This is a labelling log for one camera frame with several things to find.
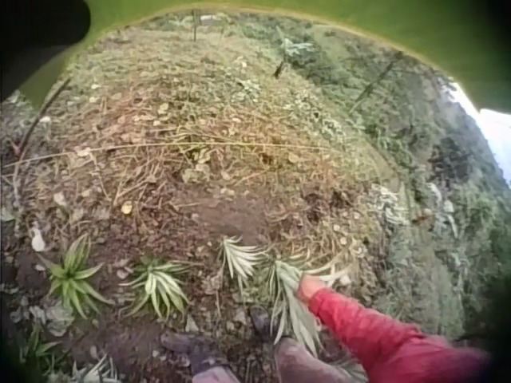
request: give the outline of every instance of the boot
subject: boot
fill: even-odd
[[[262,306],[254,305],[249,310],[254,332],[264,343],[273,344],[275,341],[275,323],[271,331],[271,319],[267,310]]]
[[[174,353],[185,353],[190,359],[192,375],[197,375],[217,366],[228,365],[215,341],[198,334],[165,333],[160,337],[161,345]]]

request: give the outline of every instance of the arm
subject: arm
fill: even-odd
[[[458,382],[486,360],[475,349],[455,349],[443,338],[429,337],[303,276],[297,292],[316,315],[360,360],[370,381]]]
[[[424,338],[415,326],[366,309],[327,288],[314,294],[309,310],[360,360],[367,373],[404,343]]]

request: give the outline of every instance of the hand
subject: hand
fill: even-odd
[[[300,279],[298,290],[296,291],[296,297],[309,306],[309,302],[312,297],[320,290],[327,287],[327,284],[318,277],[312,275],[302,274]]]

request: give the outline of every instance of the stick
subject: stick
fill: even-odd
[[[367,96],[369,96],[372,92],[374,87],[381,81],[385,76],[392,70],[392,67],[396,62],[401,60],[403,58],[403,52],[396,52],[396,54],[392,57],[392,60],[390,60],[389,64],[386,66],[386,68],[376,77],[363,91],[360,93],[360,95],[355,100],[355,103],[350,109],[350,112],[348,114],[352,114],[355,109],[358,108],[358,106],[362,103],[363,99]]]
[[[106,146],[104,148],[91,148],[91,152],[102,152],[109,150],[120,150],[120,149],[130,149],[130,148],[151,148],[151,147],[164,147],[164,146],[233,146],[233,147],[253,147],[253,148],[289,148],[289,149],[307,149],[307,150],[321,150],[327,152],[336,152],[339,154],[345,154],[344,152],[334,149],[328,148],[326,146],[314,146],[314,145],[293,145],[293,144],[266,144],[264,142],[219,142],[219,141],[197,141],[197,142],[157,142],[152,144],[127,144],[127,145],[114,145],[114,146]],[[76,154],[76,152],[62,152],[56,154],[48,154],[46,156],[38,156],[29,158],[28,160],[18,161],[13,164],[7,164],[4,168],[12,168],[16,164],[24,164],[27,162],[34,162],[40,160],[49,160],[58,157],[71,156]]]
[[[46,113],[48,108],[53,104],[53,102],[57,99],[58,95],[61,94],[62,90],[64,90],[65,86],[69,84],[71,81],[70,78],[66,79],[62,84],[57,88],[55,93],[49,98],[48,102],[42,107],[42,109],[39,111],[38,116],[35,118],[34,122],[30,125],[29,129],[26,131],[25,135],[22,138],[22,142],[19,145],[19,152],[20,156],[18,161],[15,164],[14,167],[14,173],[13,173],[13,192],[14,192],[14,201],[16,203],[16,207],[20,208],[21,203],[19,200],[19,190],[18,190],[18,173],[19,173],[19,166],[21,163],[23,163],[23,158],[26,154],[26,146],[29,142],[30,136],[32,136],[32,132],[34,131],[35,127],[39,123],[42,116]]]
[[[62,84],[57,88],[54,94],[49,98],[48,102],[42,107],[42,109],[39,111],[38,116],[35,118],[34,122],[30,125],[29,130],[26,131],[25,135],[23,136],[22,142],[19,145],[19,152],[21,153],[20,159],[23,157],[23,152],[25,151],[26,145],[29,142],[30,136],[32,136],[32,132],[34,131],[36,125],[39,123],[42,116],[46,113],[48,108],[53,104],[53,102],[57,99],[58,95],[62,93],[64,88],[69,84],[71,81],[70,78],[66,79]]]

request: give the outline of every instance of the dirt ground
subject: dirt ground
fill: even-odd
[[[274,381],[236,284],[226,275],[218,294],[209,288],[221,267],[219,240],[241,236],[281,254],[308,252],[318,264],[336,259],[350,268],[343,291],[370,305],[382,262],[371,250],[381,233],[370,205],[380,179],[376,153],[335,123],[312,84],[292,71],[273,78],[279,57],[272,50],[213,28],[190,39],[132,27],[79,56],[16,180],[10,142],[33,113],[20,100],[6,106],[6,115],[20,116],[2,121],[10,132],[2,138],[2,203],[17,215],[2,223],[3,257],[19,289],[11,306],[21,296],[37,305],[50,286],[30,246],[32,227],[53,261],[88,234],[90,265],[104,263],[94,288],[116,305],[101,306],[96,321],[77,319],[58,339],[74,360],[91,361],[96,347],[126,381],[187,381],[186,362],[166,354],[158,338],[165,329],[183,331],[192,318],[219,339],[241,378]],[[326,130],[339,141],[326,139]],[[64,197],[65,210],[55,195]],[[190,266],[186,315],[163,323],[149,312],[122,314],[117,272],[144,254]],[[327,347],[322,357],[338,356]]]

